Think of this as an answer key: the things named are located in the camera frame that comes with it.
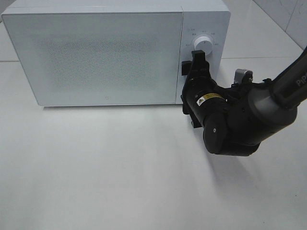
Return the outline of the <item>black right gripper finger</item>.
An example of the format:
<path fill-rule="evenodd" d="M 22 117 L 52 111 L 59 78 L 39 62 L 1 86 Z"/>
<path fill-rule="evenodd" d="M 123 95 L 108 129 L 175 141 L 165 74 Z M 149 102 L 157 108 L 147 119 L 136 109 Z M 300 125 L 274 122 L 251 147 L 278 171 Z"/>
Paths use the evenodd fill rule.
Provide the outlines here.
<path fill-rule="evenodd" d="M 192 51 L 192 70 L 203 70 L 209 72 L 209 62 L 206 60 L 205 52 L 202 50 Z"/>
<path fill-rule="evenodd" d="M 192 61 L 183 61 L 181 63 L 181 75 L 187 76 L 192 65 Z"/>

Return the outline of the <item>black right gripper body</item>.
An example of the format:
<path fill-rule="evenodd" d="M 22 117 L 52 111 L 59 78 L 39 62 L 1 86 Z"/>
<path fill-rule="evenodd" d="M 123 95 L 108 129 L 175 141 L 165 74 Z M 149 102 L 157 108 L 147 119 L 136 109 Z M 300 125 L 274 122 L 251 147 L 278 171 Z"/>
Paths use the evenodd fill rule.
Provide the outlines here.
<path fill-rule="evenodd" d="M 193 128 L 204 127 L 205 119 L 211 114 L 229 111 L 230 105 L 214 90 L 216 86 L 210 76 L 188 75 L 181 99 L 183 113 L 190 116 Z"/>

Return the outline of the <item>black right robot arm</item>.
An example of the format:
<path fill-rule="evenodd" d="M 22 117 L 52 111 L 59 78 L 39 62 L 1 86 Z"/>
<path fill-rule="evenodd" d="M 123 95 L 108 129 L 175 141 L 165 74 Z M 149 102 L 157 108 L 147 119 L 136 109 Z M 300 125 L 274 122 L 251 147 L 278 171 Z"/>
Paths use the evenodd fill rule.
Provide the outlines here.
<path fill-rule="evenodd" d="M 181 100 L 193 127 L 203 128 L 204 145 L 212 154 L 251 155 L 263 140 L 295 121 L 307 98 L 306 52 L 275 79 L 261 83 L 253 82 L 252 71 L 237 69 L 229 88 L 216 83 L 209 67 L 201 50 L 182 62 Z"/>

